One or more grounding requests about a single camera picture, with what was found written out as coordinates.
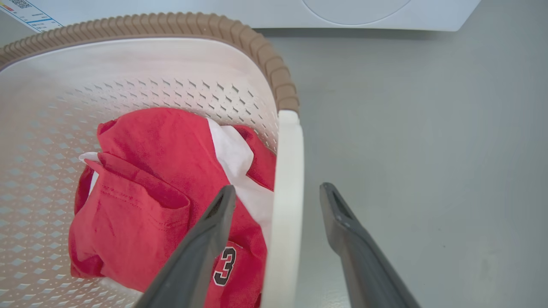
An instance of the qr code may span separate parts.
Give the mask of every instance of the qr code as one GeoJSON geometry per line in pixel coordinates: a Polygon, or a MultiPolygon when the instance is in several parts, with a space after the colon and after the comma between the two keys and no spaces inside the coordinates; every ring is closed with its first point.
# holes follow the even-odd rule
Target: qr code
{"type": "Polygon", "coordinates": [[[13,2],[13,4],[17,5],[20,9],[26,9],[31,8],[32,5],[30,5],[29,2],[26,2],[25,0],[10,0],[13,2]]]}

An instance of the white plastic basket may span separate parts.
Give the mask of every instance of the white plastic basket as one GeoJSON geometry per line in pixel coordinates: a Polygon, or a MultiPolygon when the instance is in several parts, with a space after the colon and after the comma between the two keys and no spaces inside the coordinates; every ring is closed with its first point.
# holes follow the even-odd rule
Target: white plastic basket
{"type": "Polygon", "coordinates": [[[298,99],[267,40],[224,16],[126,16],[0,50],[0,307],[131,307],[137,295],[70,275],[67,237],[96,128],[172,107],[244,124],[277,152],[262,307],[293,304],[304,181],[298,99]]]}

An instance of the red fabric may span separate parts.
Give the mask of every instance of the red fabric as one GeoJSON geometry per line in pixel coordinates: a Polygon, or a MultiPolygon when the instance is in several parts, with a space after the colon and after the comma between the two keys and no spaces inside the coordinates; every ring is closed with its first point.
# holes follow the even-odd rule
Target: red fabric
{"type": "MultiPolygon", "coordinates": [[[[248,176],[273,190],[275,155],[247,127],[255,154],[248,176]]],[[[229,184],[216,160],[206,119],[176,109],[135,111],[98,127],[101,164],[87,161],[69,233],[71,273],[107,276],[144,292],[190,228],[229,184]],[[92,169],[99,178],[88,197],[92,169]]],[[[266,261],[260,226],[237,199],[227,247],[215,261],[205,307],[257,307],[266,261]]]]}

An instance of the brown braided rim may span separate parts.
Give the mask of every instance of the brown braided rim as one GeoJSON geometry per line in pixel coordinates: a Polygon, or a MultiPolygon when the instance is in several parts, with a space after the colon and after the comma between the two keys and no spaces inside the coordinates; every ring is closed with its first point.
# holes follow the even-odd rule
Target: brown braided rim
{"type": "Polygon", "coordinates": [[[64,47],[142,37],[201,37],[229,44],[244,52],[261,69],[272,89],[278,110],[299,112],[295,84],[270,42],[240,21],[215,14],[126,15],[57,28],[0,49],[0,71],[21,59],[64,47]]]}

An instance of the perforated basket wall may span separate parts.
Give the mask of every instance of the perforated basket wall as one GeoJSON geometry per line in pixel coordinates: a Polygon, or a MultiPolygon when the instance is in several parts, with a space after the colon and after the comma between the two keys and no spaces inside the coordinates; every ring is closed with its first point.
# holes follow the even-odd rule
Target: perforated basket wall
{"type": "Polygon", "coordinates": [[[137,109],[186,109],[250,126],[276,151],[277,106],[298,109],[287,68],[268,42],[215,15],[69,26],[5,47],[0,61],[0,307],[131,307],[136,300],[70,275],[78,156],[100,151],[99,123],[137,109]]]}

